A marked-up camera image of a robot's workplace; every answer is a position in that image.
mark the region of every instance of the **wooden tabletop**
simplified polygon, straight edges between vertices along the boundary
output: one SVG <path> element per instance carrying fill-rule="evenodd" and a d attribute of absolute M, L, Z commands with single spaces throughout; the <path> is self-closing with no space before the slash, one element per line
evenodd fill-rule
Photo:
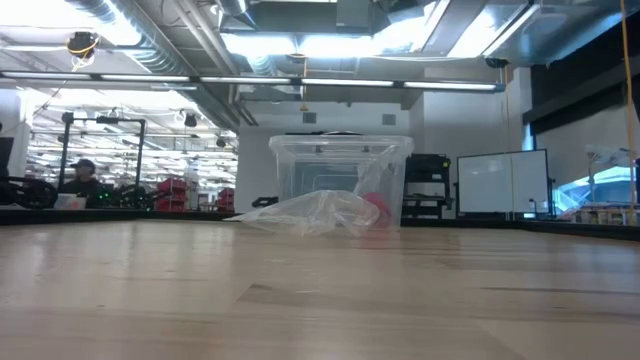
<path fill-rule="evenodd" d="M 640 243 L 0 228 L 0 359 L 638 359 Z"/>

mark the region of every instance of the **person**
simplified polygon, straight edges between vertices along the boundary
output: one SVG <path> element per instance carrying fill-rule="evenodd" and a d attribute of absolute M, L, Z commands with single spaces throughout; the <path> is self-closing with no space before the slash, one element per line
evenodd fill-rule
<path fill-rule="evenodd" d="M 60 193 L 76 194 L 87 198 L 87 208 L 94 208 L 98 205 L 98 196 L 102 185 L 93 175 L 96 173 L 96 165 L 88 159 L 81 159 L 71 165 L 76 169 L 76 178 L 62 186 Z"/>

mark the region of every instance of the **white wall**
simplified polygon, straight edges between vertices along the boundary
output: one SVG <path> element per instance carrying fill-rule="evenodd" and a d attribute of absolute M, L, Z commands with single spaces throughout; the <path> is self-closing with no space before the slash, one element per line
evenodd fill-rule
<path fill-rule="evenodd" d="M 408 135 L 409 112 L 399 104 L 308 103 L 317 112 L 317 124 L 302 124 L 301 103 L 249 102 L 247 107 L 259 127 L 241 127 L 236 176 L 235 210 L 254 210 L 251 203 L 258 197 L 277 196 L 276 158 L 269 148 L 272 136 L 287 132 L 355 131 L 367 135 Z M 382 114 L 395 114 L 396 126 L 383 126 Z"/>
<path fill-rule="evenodd" d="M 640 124 L 635 111 L 633 115 L 637 152 L 640 150 Z M 556 179 L 555 186 L 586 177 L 589 168 L 587 145 L 629 148 L 627 107 L 612 107 L 585 119 L 544 132 L 536 136 L 536 145 L 538 149 L 547 149 L 549 176 Z M 594 171 L 609 167 L 596 165 Z"/>
<path fill-rule="evenodd" d="M 402 134 L 409 132 L 409 112 L 400 104 L 357 103 L 345 104 L 309 102 L 310 112 L 317 113 L 316 124 L 303 124 L 301 102 L 282 102 L 274 105 L 266 101 L 247 102 L 247 108 L 261 129 L 287 132 L 355 131 L 363 134 Z M 395 114 L 396 126 L 382 126 L 382 114 Z"/>
<path fill-rule="evenodd" d="M 415 153 L 446 154 L 453 162 L 451 191 L 457 181 L 459 156 L 519 151 L 522 146 L 522 113 L 530 108 L 530 72 L 516 69 L 509 84 L 509 126 L 505 93 L 425 92 L 410 111 L 398 104 L 308 103 L 317 112 L 318 123 L 302 124 L 301 103 L 274 105 L 250 102 L 247 107 L 260 127 L 240 129 L 236 211 L 253 210 L 251 202 L 260 196 L 277 195 L 275 157 L 268 147 L 271 136 L 285 132 L 318 130 L 356 131 L 365 134 L 408 135 Z M 397 116 L 395 127 L 382 126 L 382 114 Z M 453 217 L 454 211 L 448 212 Z"/>
<path fill-rule="evenodd" d="M 22 177 L 27 167 L 27 150 L 31 131 L 31 108 L 26 94 L 16 90 L 0 90 L 0 137 L 13 138 L 9 157 L 9 175 Z"/>

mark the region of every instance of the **plastic bag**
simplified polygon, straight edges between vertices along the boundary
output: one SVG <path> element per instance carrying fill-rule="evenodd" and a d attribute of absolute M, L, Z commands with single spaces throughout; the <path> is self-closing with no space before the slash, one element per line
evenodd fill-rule
<path fill-rule="evenodd" d="M 341 190 L 320 190 L 226 219 L 276 233 L 320 235 L 344 226 L 361 237 L 378 220 L 375 204 Z"/>

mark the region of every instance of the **ceiling pipe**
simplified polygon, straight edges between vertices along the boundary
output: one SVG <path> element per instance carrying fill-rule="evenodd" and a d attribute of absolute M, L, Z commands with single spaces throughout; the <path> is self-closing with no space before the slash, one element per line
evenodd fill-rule
<path fill-rule="evenodd" d="M 200 28 L 202 29 L 202 32 L 204 32 L 205 36 L 213 44 L 213 47 L 218 51 L 218 53 L 220 53 L 220 56 L 222 56 L 222 59 L 231 71 L 231 74 L 238 75 L 238 69 L 234 64 L 233 59 L 231 59 L 231 55 L 227 51 L 220 33 L 211 29 L 209 22 L 204 18 L 204 16 L 202 16 L 200 9 L 196 6 L 193 0 L 180 0 L 180 2 L 184 5 L 185 9 L 188 10 L 196 19 L 198 25 L 200 25 Z"/>
<path fill-rule="evenodd" d="M 191 64 L 176 50 L 137 2 L 130 0 L 66 0 L 66 2 L 104 24 L 115 24 L 119 18 L 118 13 L 124 17 L 142 35 L 142 40 L 137 46 L 155 50 L 127 53 L 147 71 L 153 74 L 197 75 Z M 205 116 L 216 126 L 237 131 L 238 117 L 232 112 L 221 112 L 220 108 L 224 109 L 224 102 L 218 100 L 209 89 L 198 87 L 196 91 L 178 91 L 178 93 L 200 105 Z"/>
<path fill-rule="evenodd" d="M 209 56 L 214 61 L 214 63 L 216 63 L 216 66 L 218 66 L 218 68 L 222 70 L 223 73 L 237 75 L 238 69 L 236 68 L 233 60 L 231 59 L 231 56 L 229 55 L 229 52 L 227 51 L 227 48 L 222 41 L 222 37 L 220 37 L 220 34 L 217 31 L 214 31 L 209 26 L 209 23 L 202 16 L 200 9 L 198 9 L 198 7 L 193 3 L 193 1 L 192 0 L 170 0 L 170 1 L 173 4 L 176 11 L 178 12 L 178 15 L 180 16 L 182 21 L 189 28 L 189 31 L 191 31 L 191 33 L 196 38 L 198 43 L 200 43 L 200 45 L 203 47 L 203 49 L 205 49 L 207 54 L 209 54 Z M 200 25 L 200 28 L 209 39 L 210 43 L 207 42 L 207 40 L 202 36 L 198 28 L 193 23 L 193 20 L 191 20 L 189 15 L 186 13 L 185 9 L 182 8 L 182 5 L 184 5 L 186 10 L 188 10 L 194 16 L 194 18 L 198 22 L 198 25 Z M 214 54 L 219 54 L 220 57 L 215 57 L 213 56 Z M 237 116 L 238 118 L 243 119 L 247 123 L 247 125 L 258 126 L 258 123 L 255 121 L 253 117 L 247 116 L 246 109 L 245 111 L 242 111 L 238 107 L 237 102 L 233 98 L 233 93 L 235 90 L 236 89 L 234 89 L 234 87 L 229 88 L 229 104 L 231 106 L 227 106 L 226 109 L 234 113 L 234 115 Z"/>
<path fill-rule="evenodd" d="M 200 46 L 202 46 L 207 55 L 209 55 L 211 60 L 213 60 L 213 63 L 216 64 L 218 69 L 220 69 L 223 73 L 226 72 L 225 70 L 231 71 L 222 56 L 202 36 L 202 33 L 198 30 L 198 27 L 193 22 L 193 20 L 191 20 L 187 12 L 182 8 L 182 5 L 180 5 L 178 0 L 170 0 L 169 2 L 171 3 L 171 5 L 173 5 L 173 8 L 178 13 L 178 16 L 180 17 L 182 22 L 187 26 L 189 31 L 191 31 Z"/>

